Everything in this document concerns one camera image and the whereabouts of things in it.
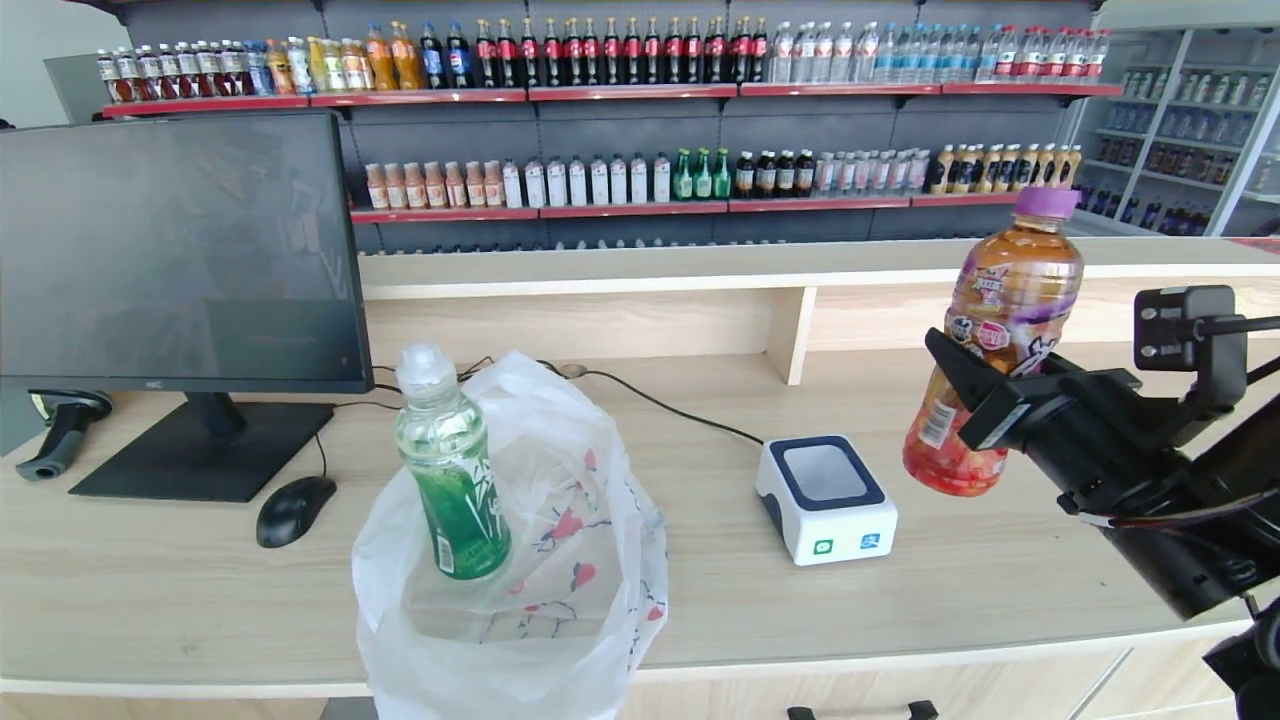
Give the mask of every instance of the purple bottle cap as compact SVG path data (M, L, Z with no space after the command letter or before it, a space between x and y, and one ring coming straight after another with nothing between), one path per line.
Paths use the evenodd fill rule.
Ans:
M1071 219L1075 204L1080 201L1080 191L1065 187L1024 187L1018 193L1014 205L1016 215L1039 215L1042 218Z

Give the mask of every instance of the white wall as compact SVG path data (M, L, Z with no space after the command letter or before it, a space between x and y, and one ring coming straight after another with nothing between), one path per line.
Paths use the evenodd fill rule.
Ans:
M1115 29L1272 26L1280 26L1276 0L1107 0L1097 23Z
M45 59L127 45L111 15L67 0L0 0L0 118L19 128L63 124Z

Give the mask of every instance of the computer mouse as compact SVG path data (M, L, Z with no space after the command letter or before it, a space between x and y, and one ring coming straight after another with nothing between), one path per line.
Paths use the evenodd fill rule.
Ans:
M324 503L338 491L329 478L293 480L271 493L257 514L257 544L284 547L307 534Z

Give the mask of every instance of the computer monitor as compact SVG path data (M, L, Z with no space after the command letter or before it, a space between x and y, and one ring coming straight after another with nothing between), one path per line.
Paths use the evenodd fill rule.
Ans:
M372 387L329 114L0 133L0 380L187 402L72 492L247 502Z

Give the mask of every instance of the monitor stand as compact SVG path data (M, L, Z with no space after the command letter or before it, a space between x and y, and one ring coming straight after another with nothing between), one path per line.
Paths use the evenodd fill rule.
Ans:
M248 502L330 418L333 405L236 404L225 392L189 392L70 493ZM320 464L310 470L319 474Z

